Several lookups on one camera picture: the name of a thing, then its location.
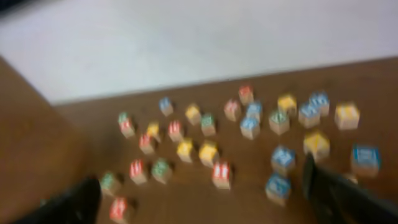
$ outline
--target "white wall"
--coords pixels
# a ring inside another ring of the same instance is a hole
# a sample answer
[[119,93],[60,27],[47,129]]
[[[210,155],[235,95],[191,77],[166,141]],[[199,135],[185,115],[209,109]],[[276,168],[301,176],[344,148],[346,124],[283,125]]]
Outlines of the white wall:
[[55,0],[0,20],[50,102],[398,55],[397,0]]

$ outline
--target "white backdrop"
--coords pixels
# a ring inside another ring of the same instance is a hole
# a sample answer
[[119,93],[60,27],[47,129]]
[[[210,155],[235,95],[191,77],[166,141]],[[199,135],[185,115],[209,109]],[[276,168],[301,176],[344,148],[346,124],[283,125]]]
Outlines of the white backdrop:
[[398,1],[45,1],[0,54],[62,103],[398,55]]

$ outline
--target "toy block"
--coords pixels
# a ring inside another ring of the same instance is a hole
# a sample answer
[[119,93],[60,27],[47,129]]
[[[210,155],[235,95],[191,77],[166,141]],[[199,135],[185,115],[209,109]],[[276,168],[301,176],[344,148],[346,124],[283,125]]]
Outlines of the toy block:
[[309,134],[304,139],[304,153],[312,153],[315,162],[328,157],[330,153],[329,140],[319,132]]
[[253,89],[251,86],[242,86],[239,88],[239,98],[243,105],[248,105],[254,101]]
[[185,115],[187,116],[189,122],[192,125],[199,124],[200,121],[201,121],[201,114],[200,114],[199,107],[197,105],[195,105],[195,104],[191,104],[187,108],[187,110],[185,112]]
[[281,135],[290,129],[290,119],[283,111],[276,110],[269,116],[269,127]]
[[143,134],[139,138],[139,147],[145,154],[154,153],[155,152],[154,138],[148,134]]
[[267,197],[278,205],[285,206],[291,192],[290,180],[273,174],[266,185]]
[[147,135],[152,136],[158,142],[162,141],[162,133],[160,131],[158,122],[149,123],[147,128]]
[[260,124],[255,118],[244,118],[241,122],[242,135],[248,139],[254,139],[260,134]]
[[379,149],[372,146],[354,146],[351,155],[353,172],[362,177],[375,177],[381,165]]
[[159,101],[159,108],[162,111],[162,113],[164,114],[164,116],[168,116],[168,115],[172,114],[174,111],[173,104],[170,101],[170,99],[168,99],[167,97],[165,97]]
[[261,122],[262,118],[262,105],[260,102],[253,102],[248,104],[248,108],[246,110],[247,118],[255,118],[258,122]]
[[184,130],[179,121],[172,121],[169,124],[169,136],[173,142],[181,141],[184,137]]
[[184,139],[177,148],[177,154],[184,162],[192,162],[193,143],[191,139]]
[[232,171],[227,162],[216,162],[213,166],[213,183],[219,189],[231,189]]
[[135,135],[134,125],[125,112],[119,115],[119,127],[124,137],[129,138]]
[[271,166],[277,173],[287,176],[295,167],[294,151],[284,146],[278,146],[272,154]]
[[211,114],[205,114],[201,117],[201,131],[205,136],[216,134],[215,119]]
[[109,212],[109,218],[119,224],[130,223],[130,218],[134,213],[134,209],[128,204],[127,200],[122,197],[115,198],[111,210]]
[[359,110],[353,103],[336,107],[335,121],[340,130],[356,129],[359,123],[359,116]]
[[326,93],[314,93],[310,96],[310,104],[318,108],[321,116],[329,115],[329,99]]
[[165,159],[158,159],[152,168],[152,175],[155,180],[166,184],[173,174],[172,169]]
[[356,177],[353,174],[345,174],[344,177],[351,181],[354,184],[358,184],[358,180],[356,179]]
[[309,103],[300,107],[298,121],[306,128],[312,128],[321,122],[321,113],[318,108]]
[[122,183],[110,172],[105,173],[100,182],[102,193],[115,196]]
[[284,95],[278,99],[278,109],[283,111],[288,116],[295,116],[297,114],[297,102],[292,95]]
[[218,160],[219,155],[216,144],[213,142],[205,141],[200,148],[199,158],[203,165],[213,167],[215,161]]
[[224,107],[225,116],[231,121],[237,121],[242,114],[241,105],[236,100],[229,100]]
[[147,182],[147,171],[142,163],[142,160],[136,159],[130,164],[130,178],[136,184],[143,184]]

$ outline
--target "wall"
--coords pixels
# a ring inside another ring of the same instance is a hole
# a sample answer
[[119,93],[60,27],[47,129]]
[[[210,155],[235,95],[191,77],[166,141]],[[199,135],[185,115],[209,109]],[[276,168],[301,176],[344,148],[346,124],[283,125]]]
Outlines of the wall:
[[398,55],[396,0],[56,0],[0,20],[51,103]]

